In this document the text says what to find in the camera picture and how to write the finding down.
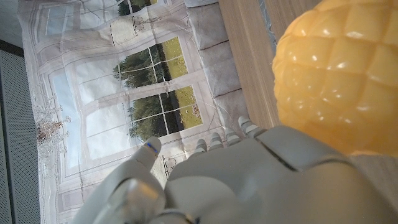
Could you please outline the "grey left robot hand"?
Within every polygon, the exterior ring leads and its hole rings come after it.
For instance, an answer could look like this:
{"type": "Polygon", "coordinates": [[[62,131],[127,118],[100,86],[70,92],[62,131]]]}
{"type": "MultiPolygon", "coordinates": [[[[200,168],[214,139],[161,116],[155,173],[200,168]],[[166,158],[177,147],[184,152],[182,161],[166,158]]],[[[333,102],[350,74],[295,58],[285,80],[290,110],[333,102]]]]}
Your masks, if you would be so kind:
{"type": "Polygon", "coordinates": [[[396,223],[397,211],[349,159],[287,126],[262,129],[240,117],[200,139],[165,185],[151,169],[149,138],[97,186],[74,223],[396,223]]]}

